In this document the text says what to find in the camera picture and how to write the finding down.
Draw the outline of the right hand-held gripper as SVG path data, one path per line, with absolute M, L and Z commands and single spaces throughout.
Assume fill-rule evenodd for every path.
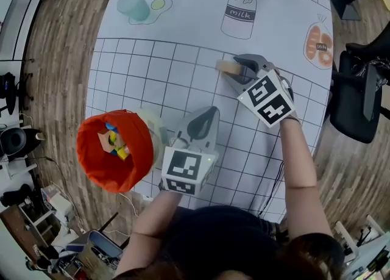
M 265 126 L 272 128 L 296 111 L 289 83 L 276 70 L 266 73 L 268 61 L 263 56 L 239 54 L 233 59 L 242 66 L 242 72 L 225 73 L 224 77 L 239 94 L 237 100 Z

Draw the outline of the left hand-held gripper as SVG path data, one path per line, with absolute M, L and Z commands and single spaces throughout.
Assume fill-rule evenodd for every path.
M 161 180 L 163 188 L 186 195 L 199 195 L 210 178 L 219 154 L 214 151 L 220 111 L 202 107 L 185 116 L 178 124 L 170 146 L 165 148 Z M 212 153 L 178 148 L 200 148 Z

